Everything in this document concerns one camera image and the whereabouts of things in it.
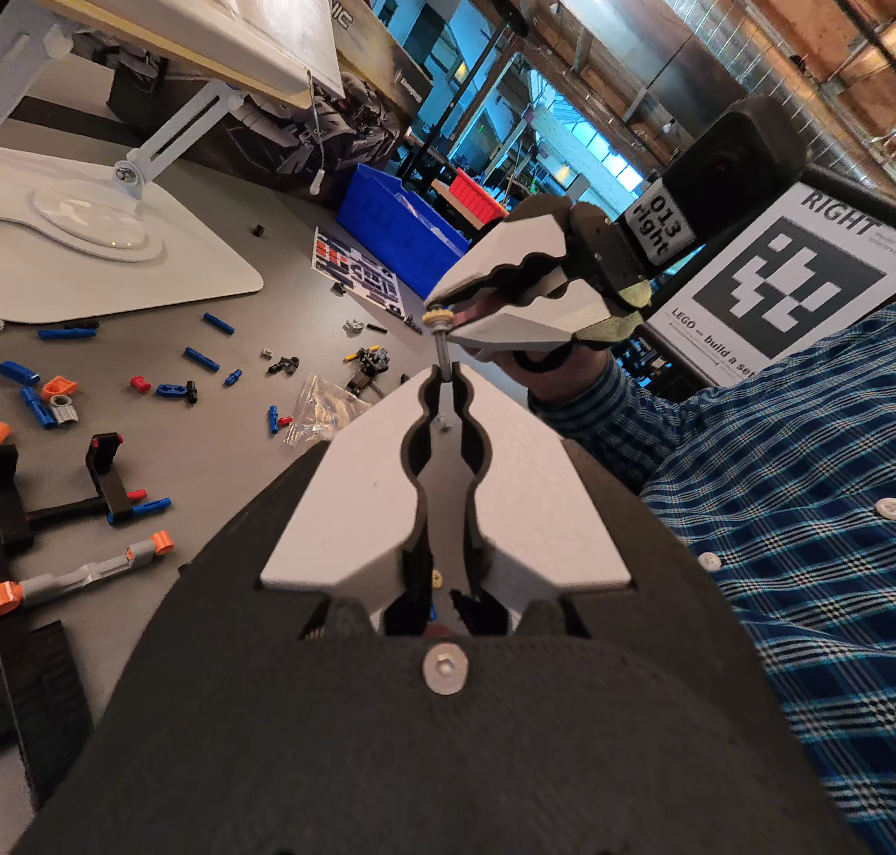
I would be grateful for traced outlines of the black lego frame assembly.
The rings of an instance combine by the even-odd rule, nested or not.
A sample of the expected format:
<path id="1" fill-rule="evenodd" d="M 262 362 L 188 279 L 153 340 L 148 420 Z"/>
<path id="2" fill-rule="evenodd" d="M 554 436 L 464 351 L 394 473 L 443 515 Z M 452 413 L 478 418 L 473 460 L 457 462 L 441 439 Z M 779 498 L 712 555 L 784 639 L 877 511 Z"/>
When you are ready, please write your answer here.
<path id="1" fill-rule="evenodd" d="M 15 581 L 10 560 L 28 550 L 41 530 L 99 515 L 119 525 L 169 507 L 169 500 L 147 501 L 144 491 L 126 491 L 115 466 L 122 442 L 117 433 L 91 439 L 85 465 L 93 498 L 30 512 L 16 485 L 18 449 L 2 444 L 2 582 Z M 93 725 L 62 623 L 32 628 L 25 611 L 1 618 L 2 747 L 17 747 L 31 803 L 40 808 L 80 756 Z"/>

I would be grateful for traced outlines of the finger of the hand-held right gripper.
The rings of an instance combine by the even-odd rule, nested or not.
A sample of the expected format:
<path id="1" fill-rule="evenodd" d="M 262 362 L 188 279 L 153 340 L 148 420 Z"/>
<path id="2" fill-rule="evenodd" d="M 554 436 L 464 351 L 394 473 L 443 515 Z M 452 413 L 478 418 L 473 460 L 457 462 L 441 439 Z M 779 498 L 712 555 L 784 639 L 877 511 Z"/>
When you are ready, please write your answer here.
<path id="1" fill-rule="evenodd" d="M 425 304 L 448 307 L 482 292 L 525 288 L 566 256 L 566 234 L 553 215 L 499 222 L 439 279 Z"/>
<path id="2" fill-rule="evenodd" d="M 620 318 L 589 284 L 569 283 L 556 297 L 508 303 L 461 323 L 447 338 L 480 360 L 498 353 L 550 353 L 575 343 L 613 345 L 620 340 Z"/>

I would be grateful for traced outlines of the framed marker sign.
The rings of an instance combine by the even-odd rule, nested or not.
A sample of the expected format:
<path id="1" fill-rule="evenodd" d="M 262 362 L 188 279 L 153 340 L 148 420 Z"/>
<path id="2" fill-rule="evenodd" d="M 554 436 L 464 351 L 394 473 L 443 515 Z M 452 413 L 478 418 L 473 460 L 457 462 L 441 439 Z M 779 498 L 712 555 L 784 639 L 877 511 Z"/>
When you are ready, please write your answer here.
<path id="1" fill-rule="evenodd" d="M 809 167 L 679 272 L 644 333 L 703 387 L 729 387 L 875 312 L 894 287 L 894 200 Z"/>

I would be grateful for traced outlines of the red plastic bin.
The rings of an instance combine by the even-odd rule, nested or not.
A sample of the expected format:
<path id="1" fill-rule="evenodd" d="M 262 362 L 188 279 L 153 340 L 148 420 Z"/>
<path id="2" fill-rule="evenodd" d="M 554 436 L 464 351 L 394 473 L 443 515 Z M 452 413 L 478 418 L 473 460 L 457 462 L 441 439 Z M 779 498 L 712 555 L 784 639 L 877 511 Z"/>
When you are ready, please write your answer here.
<path id="1" fill-rule="evenodd" d="M 449 193 L 481 225 L 507 217 L 507 209 L 462 169 L 457 170 L 449 186 Z"/>

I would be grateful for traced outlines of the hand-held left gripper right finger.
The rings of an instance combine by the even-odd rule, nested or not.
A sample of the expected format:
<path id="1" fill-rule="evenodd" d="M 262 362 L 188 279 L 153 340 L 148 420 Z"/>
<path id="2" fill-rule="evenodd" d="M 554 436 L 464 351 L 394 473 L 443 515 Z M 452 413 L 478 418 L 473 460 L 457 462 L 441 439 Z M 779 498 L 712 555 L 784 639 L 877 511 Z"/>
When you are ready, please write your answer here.
<path id="1" fill-rule="evenodd" d="M 521 616 L 536 601 L 629 588 L 631 572 L 561 437 L 459 363 L 453 396 L 473 475 L 463 532 L 472 598 Z"/>

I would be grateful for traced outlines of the person's torso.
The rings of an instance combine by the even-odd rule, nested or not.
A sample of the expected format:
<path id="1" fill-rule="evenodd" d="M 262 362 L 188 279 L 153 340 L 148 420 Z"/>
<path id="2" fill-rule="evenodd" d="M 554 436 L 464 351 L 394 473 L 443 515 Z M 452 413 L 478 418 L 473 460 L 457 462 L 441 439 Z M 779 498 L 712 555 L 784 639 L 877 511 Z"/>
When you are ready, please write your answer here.
<path id="1" fill-rule="evenodd" d="M 668 405 L 644 501 L 734 608 L 826 792 L 894 853 L 894 307 Z"/>

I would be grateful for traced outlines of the dark printed lego box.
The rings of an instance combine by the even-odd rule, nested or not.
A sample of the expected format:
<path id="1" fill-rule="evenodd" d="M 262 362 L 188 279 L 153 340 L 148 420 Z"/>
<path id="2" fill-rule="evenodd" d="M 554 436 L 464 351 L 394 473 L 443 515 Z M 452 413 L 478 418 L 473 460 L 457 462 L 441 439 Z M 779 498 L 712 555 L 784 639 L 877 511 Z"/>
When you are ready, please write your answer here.
<path id="1" fill-rule="evenodd" d="M 266 0 L 273 34 L 293 33 L 298 0 Z M 246 97 L 185 153 L 188 161 L 336 209 L 358 166 L 385 171 L 431 89 L 431 78 L 369 0 L 328 0 L 343 96 L 316 82 L 308 108 Z M 107 105 L 143 140 L 205 83 L 183 62 L 104 37 L 115 70 Z M 313 179 L 323 169 L 320 194 Z"/>

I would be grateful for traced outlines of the white book stand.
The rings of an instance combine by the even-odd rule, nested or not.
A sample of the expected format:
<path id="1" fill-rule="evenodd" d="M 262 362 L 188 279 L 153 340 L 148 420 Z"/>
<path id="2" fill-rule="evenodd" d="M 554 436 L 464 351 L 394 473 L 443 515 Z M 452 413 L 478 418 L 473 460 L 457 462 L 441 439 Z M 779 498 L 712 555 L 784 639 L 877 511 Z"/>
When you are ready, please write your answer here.
<path id="1" fill-rule="evenodd" d="M 343 95 L 327 0 L 9 0 L 2 120 L 81 32 L 207 81 L 114 166 L 1 150 L 2 321 L 53 323 L 258 292 L 263 279 L 154 180 L 250 96 Z"/>

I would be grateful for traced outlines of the blue plastic bin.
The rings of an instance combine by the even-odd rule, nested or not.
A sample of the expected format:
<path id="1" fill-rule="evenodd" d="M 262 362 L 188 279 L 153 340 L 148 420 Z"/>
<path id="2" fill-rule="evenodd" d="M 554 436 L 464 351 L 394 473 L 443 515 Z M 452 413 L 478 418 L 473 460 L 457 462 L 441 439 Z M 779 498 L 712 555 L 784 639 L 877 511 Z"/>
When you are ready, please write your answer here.
<path id="1" fill-rule="evenodd" d="M 468 240 L 396 176 L 359 165 L 338 224 L 420 298 L 466 254 Z"/>

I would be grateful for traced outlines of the scattered blue lego pins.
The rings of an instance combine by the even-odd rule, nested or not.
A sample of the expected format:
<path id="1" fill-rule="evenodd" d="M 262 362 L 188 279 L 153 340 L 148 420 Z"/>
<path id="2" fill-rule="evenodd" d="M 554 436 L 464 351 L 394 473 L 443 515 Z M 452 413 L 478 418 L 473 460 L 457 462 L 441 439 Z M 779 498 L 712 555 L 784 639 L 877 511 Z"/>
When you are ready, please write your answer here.
<path id="1" fill-rule="evenodd" d="M 223 334 L 232 335 L 236 332 L 235 328 L 232 327 L 232 325 L 230 325 L 225 320 L 211 314 L 210 312 L 203 313 L 202 321 L 218 329 L 218 331 L 222 332 Z M 84 323 L 80 325 L 70 322 L 59 328 L 41 328 L 39 329 L 38 336 L 39 339 L 44 342 L 85 341 L 95 338 L 97 333 L 98 321 L 90 320 L 84 321 Z M 210 357 L 200 353 L 195 348 L 185 347 L 184 356 L 187 360 L 199 366 L 202 366 L 203 368 L 206 368 L 208 371 L 218 372 L 220 369 L 220 365 L 217 361 L 213 361 Z M 240 368 L 237 368 L 227 376 L 227 378 L 223 381 L 222 386 L 224 388 L 232 388 L 241 379 L 241 377 L 242 371 Z M 17 363 L 16 361 L 2 361 L 2 379 L 7 379 L 20 385 L 19 393 L 21 400 L 25 404 L 28 413 L 35 418 L 36 422 L 43 430 L 51 430 L 61 427 L 56 424 L 53 414 L 50 411 L 49 403 L 44 403 L 40 398 L 40 390 L 45 383 L 41 384 L 40 376 L 38 373 L 30 370 L 24 365 Z M 152 385 L 151 392 L 155 393 L 155 390 L 158 386 L 153 387 Z M 280 430 L 286 429 L 278 427 L 277 423 L 280 416 L 286 415 L 280 415 L 276 405 L 271 405 L 268 408 L 267 423 L 269 426 L 270 435 L 278 434 Z"/>

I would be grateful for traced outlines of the small yellow axle lego assembly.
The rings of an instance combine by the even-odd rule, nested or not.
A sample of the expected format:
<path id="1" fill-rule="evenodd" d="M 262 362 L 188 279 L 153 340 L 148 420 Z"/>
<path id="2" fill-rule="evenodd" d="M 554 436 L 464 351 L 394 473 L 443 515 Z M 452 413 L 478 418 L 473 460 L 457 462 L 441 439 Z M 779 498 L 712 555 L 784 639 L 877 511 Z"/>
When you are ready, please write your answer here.
<path id="1" fill-rule="evenodd" d="M 387 372 L 389 368 L 388 350 L 383 346 L 371 346 L 359 348 L 351 355 L 347 355 L 343 363 L 356 366 L 346 390 L 353 396 L 360 397 L 362 393 L 371 389 L 377 396 L 383 397 L 384 393 L 375 383 L 375 379 Z"/>

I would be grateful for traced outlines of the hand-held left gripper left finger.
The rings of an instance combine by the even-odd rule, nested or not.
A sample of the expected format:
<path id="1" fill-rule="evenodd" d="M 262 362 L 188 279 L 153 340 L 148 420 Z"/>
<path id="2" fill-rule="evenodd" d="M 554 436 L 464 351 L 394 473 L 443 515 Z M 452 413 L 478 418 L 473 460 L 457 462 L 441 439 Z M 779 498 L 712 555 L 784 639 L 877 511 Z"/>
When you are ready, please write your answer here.
<path id="1" fill-rule="evenodd" d="M 328 444 L 260 584 L 360 602 L 384 629 L 425 629 L 434 558 L 420 474 L 442 375 L 420 372 Z"/>

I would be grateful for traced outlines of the grey lego actuator orange ends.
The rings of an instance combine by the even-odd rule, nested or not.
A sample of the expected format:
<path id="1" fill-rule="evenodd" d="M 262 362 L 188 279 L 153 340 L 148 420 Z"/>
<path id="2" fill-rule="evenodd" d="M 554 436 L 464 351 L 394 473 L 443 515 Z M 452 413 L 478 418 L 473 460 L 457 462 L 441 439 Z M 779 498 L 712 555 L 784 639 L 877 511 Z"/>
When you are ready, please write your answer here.
<path id="1" fill-rule="evenodd" d="M 169 533 L 159 532 L 129 546 L 114 558 L 87 563 L 66 574 L 43 574 L 21 581 L 4 581 L 1 583 L 1 616 L 50 603 L 91 584 L 141 570 L 174 548 L 175 542 Z"/>

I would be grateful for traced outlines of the lego sticker sheet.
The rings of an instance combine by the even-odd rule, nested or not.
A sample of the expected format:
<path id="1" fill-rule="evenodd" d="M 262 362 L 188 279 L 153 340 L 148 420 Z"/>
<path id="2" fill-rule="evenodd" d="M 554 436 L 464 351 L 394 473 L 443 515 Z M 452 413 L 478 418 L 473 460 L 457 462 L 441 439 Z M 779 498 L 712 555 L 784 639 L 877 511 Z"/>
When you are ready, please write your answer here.
<path id="1" fill-rule="evenodd" d="M 319 226 L 315 229 L 311 266 L 347 292 L 404 320 L 404 304 L 395 273 L 377 258 L 343 243 Z"/>

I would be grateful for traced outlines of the person's right forearm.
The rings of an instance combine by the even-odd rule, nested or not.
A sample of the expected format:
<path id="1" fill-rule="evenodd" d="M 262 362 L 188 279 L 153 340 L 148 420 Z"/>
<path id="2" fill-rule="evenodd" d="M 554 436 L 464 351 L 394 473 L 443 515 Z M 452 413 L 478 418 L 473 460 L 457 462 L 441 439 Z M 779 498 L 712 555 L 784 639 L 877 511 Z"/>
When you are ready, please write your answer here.
<path id="1" fill-rule="evenodd" d="M 678 457 L 695 429 L 700 401 L 672 403 L 644 392 L 610 356 L 600 379 L 577 398 L 549 405 L 529 391 L 530 407 L 636 494 L 648 487 L 673 490 L 686 477 Z"/>

